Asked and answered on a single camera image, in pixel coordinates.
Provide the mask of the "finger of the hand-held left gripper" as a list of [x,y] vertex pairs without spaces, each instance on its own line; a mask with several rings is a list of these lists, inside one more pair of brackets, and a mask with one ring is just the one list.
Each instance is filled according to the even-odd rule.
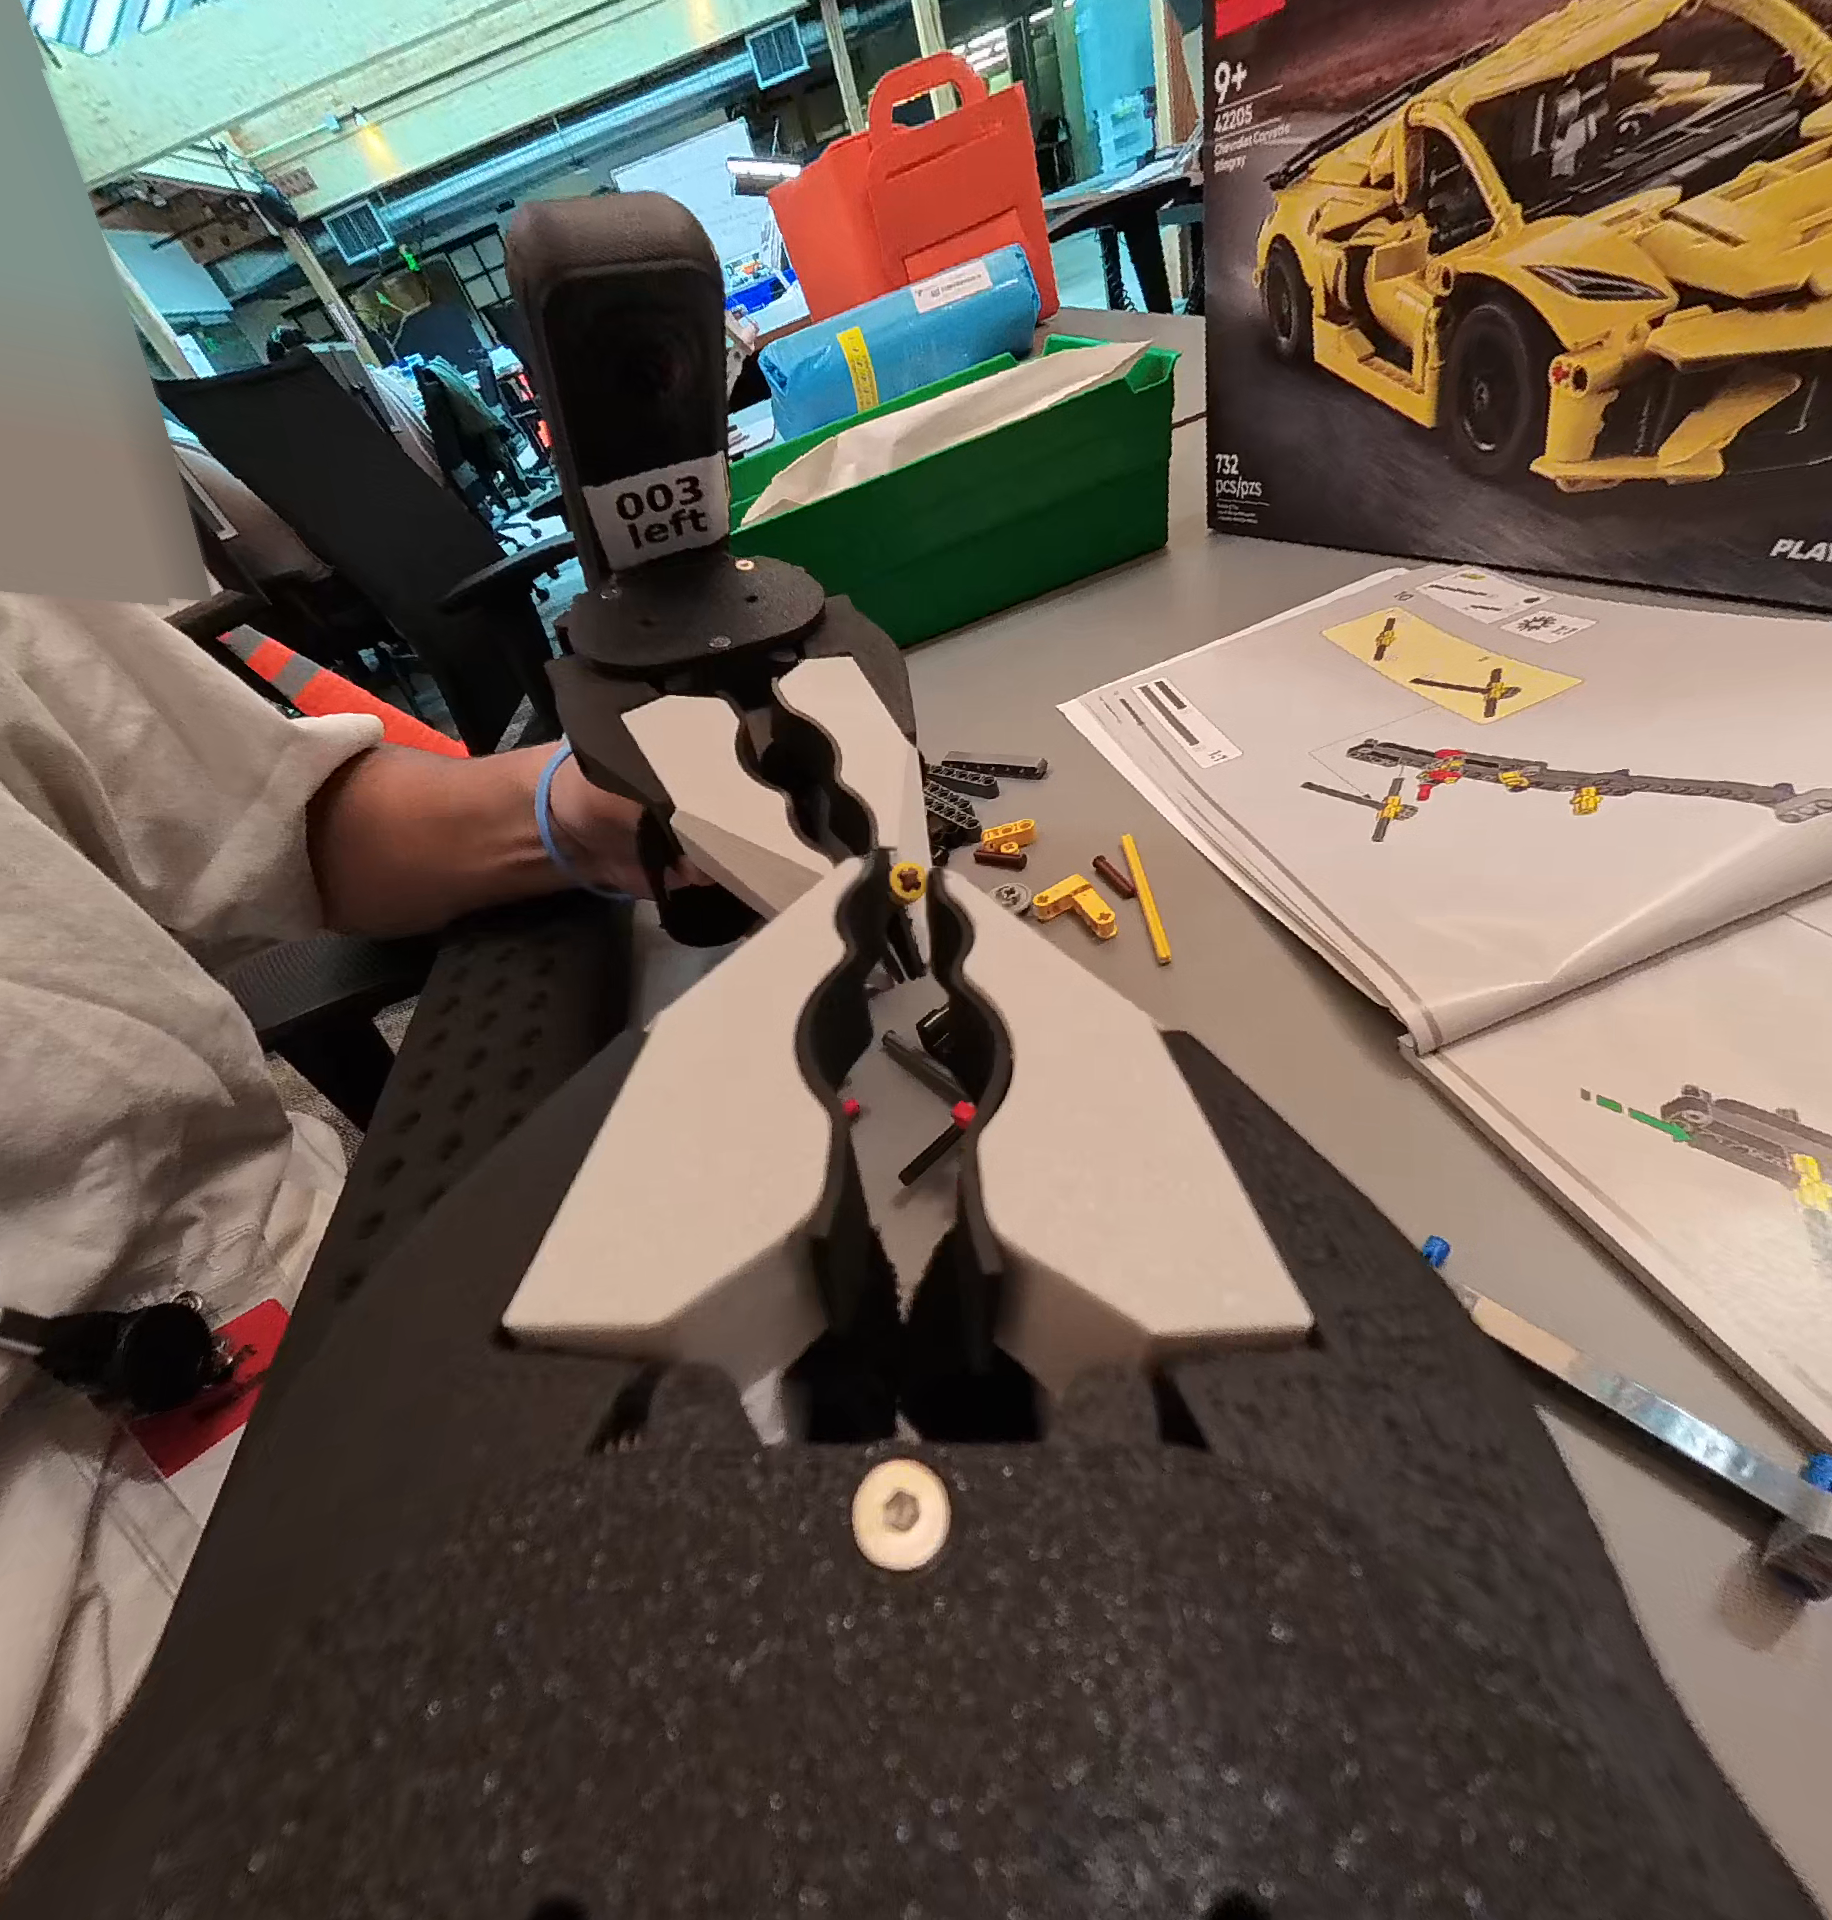
[[729,698],[662,695],[620,722],[662,780],[673,835],[704,879],[760,920],[825,881],[830,855],[797,835],[791,797],[741,762],[745,732]]
[[834,844],[926,866],[919,755],[862,665],[854,653],[791,665],[778,715],[813,768]]

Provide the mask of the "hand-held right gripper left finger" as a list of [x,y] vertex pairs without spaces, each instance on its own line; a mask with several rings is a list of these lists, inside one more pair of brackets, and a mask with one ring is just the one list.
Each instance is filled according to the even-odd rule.
[[755,1435],[894,1435],[901,1298],[854,1152],[847,1073],[901,920],[894,855],[834,860],[640,1032],[504,1331],[707,1365]]

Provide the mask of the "black lego fork red pins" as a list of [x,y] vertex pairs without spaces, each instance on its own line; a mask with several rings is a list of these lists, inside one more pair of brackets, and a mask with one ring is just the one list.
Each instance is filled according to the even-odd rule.
[[894,992],[870,992],[870,1041],[834,1086],[862,1181],[894,1208],[952,1182],[979,1145],[979,1105],[946,1063],[935,1063]]

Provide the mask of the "long yellow lego axle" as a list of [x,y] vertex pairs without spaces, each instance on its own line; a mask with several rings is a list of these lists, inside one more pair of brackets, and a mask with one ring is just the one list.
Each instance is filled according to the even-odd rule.
[[1134,828],[1120,828],[1120,860],[1128,860],[1128,879],[1134,879],[1134,901],[1141,910],[1141,931],[1150,931],[1154,964],[1172,966],[1176,964],[1176,945],[1172,945],[1172,931],[1166,931],[1166,915],[1161,915],[1161,901],[1154,901],[1154,881],[1150,881],[1150,866],[1141,866],[1141,853],[1136,853],[1136,835]]

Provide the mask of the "open lego instruction booklet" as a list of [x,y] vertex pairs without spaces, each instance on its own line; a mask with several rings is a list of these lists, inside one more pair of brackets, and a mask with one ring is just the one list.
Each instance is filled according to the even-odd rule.
[[1832,1451],[1832,620],[1386,568],[1065,720]]

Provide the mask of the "long grey lego beam assembly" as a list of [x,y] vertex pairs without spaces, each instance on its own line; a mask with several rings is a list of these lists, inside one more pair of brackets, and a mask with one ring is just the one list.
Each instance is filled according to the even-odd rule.
[[1609,1368],[1579,1345],[1456,1280],[1448,1240],[1441,1234],[1416,1235],[1414,1255],[1456,1298],[1467,1324],[1504,1354],[1507,1374],[1531,1386],[1531,1398],[1619,1435],[1633,1446],[1633,1456],[1684,1484],[1745,1514],[1760,1523],[1760,1569],[1769,1569],[1799,1600],[1832,1595],[1832,1451],[1773,1462],[1760,1446],[1667,1401],[1646,1378]]

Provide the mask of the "lego box yellow car picture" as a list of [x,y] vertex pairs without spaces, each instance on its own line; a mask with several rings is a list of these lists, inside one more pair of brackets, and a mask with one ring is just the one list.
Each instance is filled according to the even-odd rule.
[[1205,529],[1832,615],[1832,0],[1202,31]]

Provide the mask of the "pile of dark grey beams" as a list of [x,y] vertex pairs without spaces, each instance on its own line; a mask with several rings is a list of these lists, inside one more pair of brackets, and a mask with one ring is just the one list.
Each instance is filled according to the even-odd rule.
[[926,804],[926,853],[943,860],[946,853],[982,844],[997,826],[1006,826],[1006,790],[1043,780],[1050,755],[914,755],[919,804]]

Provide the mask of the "blue wristband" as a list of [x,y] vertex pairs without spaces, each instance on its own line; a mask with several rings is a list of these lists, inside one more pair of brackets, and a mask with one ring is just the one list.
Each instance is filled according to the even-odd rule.
[[561,826],[557,826],[557,811],[551,811],[551,790],[557,790],[557,771],[571,762],[571,740],[561,736],[557,745],[551,745],[551,755],[540,762],[540,779],[533,779],[533,828],[540,828],[540,853],[546,853],[546,860],[557,866],[557,879],[568,881],[568,886],[581,886],[581,891],[593,891],[593,901],[636,901],[636,886],[629,881],[620,881],[620,879],[587,879],[581,874],[581,860],[571,855],[571,844],[568,844],[568,835],[561,835]]

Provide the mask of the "green plastic bin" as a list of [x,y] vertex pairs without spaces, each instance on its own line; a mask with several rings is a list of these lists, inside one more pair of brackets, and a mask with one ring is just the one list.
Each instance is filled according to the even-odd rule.
[[[862,427],[911,442],[934,417],[982,411],[982,435],[926,450],[854,488],[784,480]],[[1172,540],[1176,348],[1050,340],[997,352],[842,427],[729,464],[741,559],[805,568],[891,640],[919,647],[1154,556]]]

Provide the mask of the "blue plastic package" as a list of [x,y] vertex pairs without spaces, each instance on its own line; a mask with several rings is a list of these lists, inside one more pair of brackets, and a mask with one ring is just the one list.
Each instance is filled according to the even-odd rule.
[[911,279],[755,348],[778,437],[847,425],[982,360],[1021,360],[1043,316],[1021,242]]

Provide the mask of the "black office chair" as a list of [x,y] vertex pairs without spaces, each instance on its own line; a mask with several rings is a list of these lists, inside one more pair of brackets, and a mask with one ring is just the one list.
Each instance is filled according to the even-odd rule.
[[516,698],[561,736],[533,579],[579,559],[571,536],[504,552],[312,352],[152,393],[384,620],[478,755],[510,736]]

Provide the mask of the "white paper bag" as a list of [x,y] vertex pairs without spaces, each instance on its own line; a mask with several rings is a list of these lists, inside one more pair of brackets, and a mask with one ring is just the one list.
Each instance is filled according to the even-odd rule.
[[1043,417],[1101,384],[1120,384],[1150,352],[1150,344],[1073,344],[911,409],[871,409],[765,476],[750,506],[741,506],[734,529],[813,506],[914,458]]

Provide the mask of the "orange felt bag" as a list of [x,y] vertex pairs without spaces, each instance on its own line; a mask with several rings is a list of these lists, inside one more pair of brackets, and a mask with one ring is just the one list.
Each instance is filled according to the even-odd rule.
[[997,247],[1025,247],[1057,311],[1025,96],[982,91],[960,50],[883,75],[870,124],[765,192],[812,321],[830,321]]

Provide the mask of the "red badge card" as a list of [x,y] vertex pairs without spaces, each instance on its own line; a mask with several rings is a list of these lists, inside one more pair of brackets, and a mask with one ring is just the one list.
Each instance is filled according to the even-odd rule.
[[288,1324],[292,1307],[279,1298],[231,1310],[217,1326],[217,1378],[207,1378],[185,1409],[129,1423],[129,1436],[165,1481],[217,1456],[250,1423]]

